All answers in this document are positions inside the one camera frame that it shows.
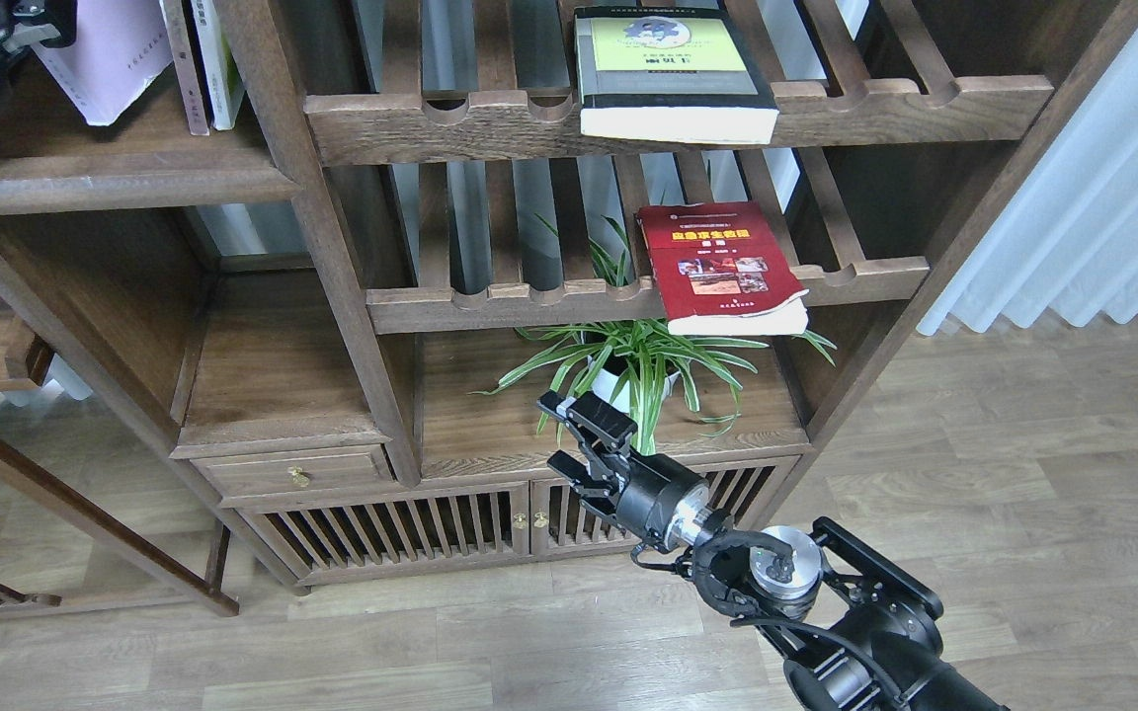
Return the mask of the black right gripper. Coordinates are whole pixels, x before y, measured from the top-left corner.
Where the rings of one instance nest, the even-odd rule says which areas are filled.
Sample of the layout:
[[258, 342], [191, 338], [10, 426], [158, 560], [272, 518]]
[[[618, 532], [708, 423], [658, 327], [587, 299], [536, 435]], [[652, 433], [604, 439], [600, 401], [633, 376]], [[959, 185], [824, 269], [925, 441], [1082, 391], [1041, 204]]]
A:
[[538, 397], [537, 408], [564, 425], [586, 458], [578, 462], [566, 450], [547, 458], [547, 468], [577, 491], [583, 509], [660, 553], [714, 537], [715, 511], [704, 478], [667, 455], [632, 450], [637, 425], [609, 402], [595, 392], [577, 399], [550, 390]]

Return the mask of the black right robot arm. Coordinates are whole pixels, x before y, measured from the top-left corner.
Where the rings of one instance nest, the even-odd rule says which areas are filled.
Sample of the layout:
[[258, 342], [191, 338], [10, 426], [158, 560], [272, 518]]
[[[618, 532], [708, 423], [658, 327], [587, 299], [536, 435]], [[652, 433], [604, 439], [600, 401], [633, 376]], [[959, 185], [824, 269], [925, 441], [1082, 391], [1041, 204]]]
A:
[[942, 602], [843, 526], [740, 529], [715, 509], [703, 477], [663, 454], [632, 449], [637, 425], [586, 392], [543, 392], [542, 413], [574, 436], [582, 458], [556, 450], [549, 468], [583, 509], [674, 553], [665, 571], [692, 582], [709, 607], [754, 627], [784, 658], [807, 710], [993, 710], [997, 702], [942, 658]]

